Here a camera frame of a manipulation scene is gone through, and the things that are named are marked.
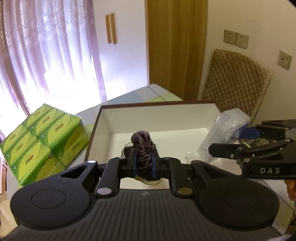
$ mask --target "wall socket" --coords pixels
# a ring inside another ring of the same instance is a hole
[[[248,48],[248,42],[249,42],[249,36],[240,34],[240,33],[236,34],[236,41],[235,41],[236,46],[246,49]]]
[[[285,53],[284,51],[279,51],[279,57],[278,57],[278,65],[285,68],[286,70],[290,69],[292,61],[292,56]]]
[[[224,42],[228,44],[235,44],[235,32],[230,30],[224,30]]]

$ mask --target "white cabinet door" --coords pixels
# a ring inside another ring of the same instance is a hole
[[[144,0],[93,0],[108,99],[148,84]],[[105,15],[114,13],[117,44],[107,43]]]

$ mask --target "hand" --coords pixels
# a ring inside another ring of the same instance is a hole
[[[287,192],[289,198],[296,202],[296,180],[285,180],[285,184],[287,185]]]

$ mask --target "white plastic-wrapped object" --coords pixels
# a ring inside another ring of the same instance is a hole
[[[250,122],[250,117],[240,109],[222,112],[197,150],[200,159],[207,163],[216,160],[209,154],[209,146],[212,143],[235,143]]]

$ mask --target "wooden handle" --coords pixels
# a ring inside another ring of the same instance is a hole
[[[107,41],[108,41],[108,44],[111,44],[112,40],[111,40],[111,29],[110,29],[109,14],[105,15],[105,20],[106,20]]]
[[[116,40],[116,32],[115,32],[115,19],[114,19],[114,13],[110,14],[110,21],[111,21],[111,32],[112,32],[112,43],[117,44]]]

